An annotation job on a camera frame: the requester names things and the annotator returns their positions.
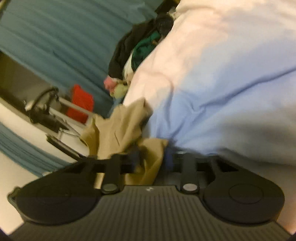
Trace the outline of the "tan khaki garment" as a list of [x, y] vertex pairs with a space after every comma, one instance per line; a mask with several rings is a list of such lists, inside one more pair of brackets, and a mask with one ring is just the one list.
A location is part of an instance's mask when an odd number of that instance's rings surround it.
[[144, 98], [125, 106], [118, 105], [109, 118], [95, 114], [80, 135], [90, 156], [109, 159], [138, 149], [141, 161], [135, 173], [126, 174], [126, 185], [152, 185], [161, 168], [168, 140], [144, 137], [142, 129], [152, 114]]

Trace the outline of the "white tripod stand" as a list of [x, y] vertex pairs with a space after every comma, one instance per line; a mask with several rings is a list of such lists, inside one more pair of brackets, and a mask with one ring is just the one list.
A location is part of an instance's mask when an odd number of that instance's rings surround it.
[[94, 113], [68, 101], [59, 95], [57, 87], [50, 87], [42, 91], [35, 99], [25, 104], [25, 114], [33, 125], [42, 125], [61, 138], [62, 134], [72, 137], [80, 137], [87, 123], [81, 123], [66, 113], [74, 110], [86, 116], [86, 121], [94, 116]]

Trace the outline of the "red fabric bag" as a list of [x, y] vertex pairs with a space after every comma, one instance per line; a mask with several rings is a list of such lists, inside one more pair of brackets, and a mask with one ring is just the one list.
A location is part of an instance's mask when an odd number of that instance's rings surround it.
[[[93, 96], [83, 90], [78, 84], [74, 85], [71, 89], [71, 103], [90, 112], [94, 109]], [[87, 114], [73, 108], [68, 108], [66, 115], [82, 124], [85, 124], [88, 119]]]

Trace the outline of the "yellow plush toy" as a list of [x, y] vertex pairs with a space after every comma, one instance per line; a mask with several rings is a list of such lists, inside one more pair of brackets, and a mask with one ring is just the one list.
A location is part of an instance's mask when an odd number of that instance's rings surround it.
[[129, 89], [129, 86], [127, 84], [118, 84], [116, 85], [114, 90], [110, 93], [110, 95], [115, 99], [123, 98], [125, 97], [128, 89]]

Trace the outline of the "pastel tie-dye duvet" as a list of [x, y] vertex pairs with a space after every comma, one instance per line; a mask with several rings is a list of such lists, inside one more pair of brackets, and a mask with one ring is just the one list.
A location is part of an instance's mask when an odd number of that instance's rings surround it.
[[295, 232], [295, 1], [181, 1], [124, 104], [145, 98], [150, 137], [220, 155], [277, 183]]

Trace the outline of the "pink garment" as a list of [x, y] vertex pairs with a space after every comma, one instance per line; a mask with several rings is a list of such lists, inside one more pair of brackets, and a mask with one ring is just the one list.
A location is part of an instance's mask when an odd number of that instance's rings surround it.
[[109, 92], [114, 92], [116, 86], [119, 84], [120, 79], [112, 78], [110, 76], [107, 76], [104, 80], [104, 87]]

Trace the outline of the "blue curtain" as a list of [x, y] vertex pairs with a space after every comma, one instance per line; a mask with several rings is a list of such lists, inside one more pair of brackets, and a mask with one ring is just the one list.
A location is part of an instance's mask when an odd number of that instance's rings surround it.
[[1, 51], [67, 91], [78, 84], [94, 111], [107, 116], [113, 99], [103, 81], [119, 40], [156, 17], [160, 1], [8, 1], [1, 10]]

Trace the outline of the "green garment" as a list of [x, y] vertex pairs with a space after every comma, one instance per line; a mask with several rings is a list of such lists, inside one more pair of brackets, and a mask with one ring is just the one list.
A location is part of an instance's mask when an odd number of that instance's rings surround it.
[[136, 71], [145, 58], [155, 49], [161, 37], [162, 36], [158, 31], [154, 31], [135, 46], [132, 53], [133, 71]]

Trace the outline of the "black clothing pile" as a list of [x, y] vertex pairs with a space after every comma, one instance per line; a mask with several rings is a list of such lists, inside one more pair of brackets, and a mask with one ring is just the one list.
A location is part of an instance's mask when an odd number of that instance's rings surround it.
[[111, 78], [123, 79], [123, 68], [136, 45], [154, 32], [165, 37], [172, 29], [173, 24], [174, 19], [170, 15], [160, 14], [155, 19], [133, 25], [132, 29], [117, 43], [109, 62], [108, 75]]

